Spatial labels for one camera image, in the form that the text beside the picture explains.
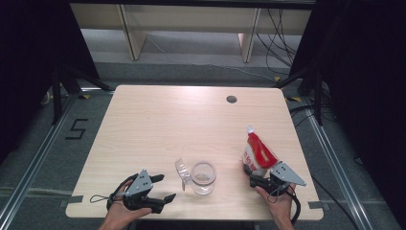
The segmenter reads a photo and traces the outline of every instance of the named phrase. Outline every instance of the wooden table top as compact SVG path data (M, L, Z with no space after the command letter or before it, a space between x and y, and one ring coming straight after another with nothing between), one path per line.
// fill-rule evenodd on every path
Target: wooden table top
M237 102L227 102L229 96ZM117 87L73 193L83 201L70 203L66 214L104 218L106 200L90 203L90 197L109 196L146 169L149 175L165 175L149 197L176 198L161 214L145 219L269 220L266 204L241 167L248 125L307 183L296 189L299 219L321 219L323 210L308 205L319 198L281 90L212 86ZM201 160L214 164L217 178L210 195L196 195L190 186L182 190L174 165L180 157L188 169Z

